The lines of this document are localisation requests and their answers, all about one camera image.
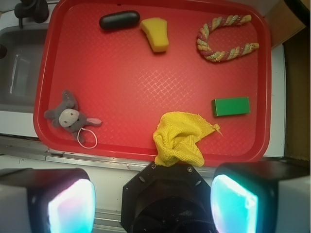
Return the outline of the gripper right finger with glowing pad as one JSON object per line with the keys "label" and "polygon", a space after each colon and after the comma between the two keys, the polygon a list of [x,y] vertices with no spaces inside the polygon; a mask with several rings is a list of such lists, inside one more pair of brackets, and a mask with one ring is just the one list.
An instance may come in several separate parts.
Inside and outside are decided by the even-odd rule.
{"label": "gripper right finger with glowing pad", "polygon": [[214,173],[210,205],[220,233],[309,233],[310,164],[223,163]]}

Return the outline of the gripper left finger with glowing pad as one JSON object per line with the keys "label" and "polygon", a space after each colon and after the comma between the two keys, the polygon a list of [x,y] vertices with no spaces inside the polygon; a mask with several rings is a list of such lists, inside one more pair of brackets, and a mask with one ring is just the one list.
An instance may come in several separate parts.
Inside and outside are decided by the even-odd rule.
{"label": "gripper left finger with glowing pad", "polygon": [[0,171],[2,233],[90,233],[94,184],[81,168]]}

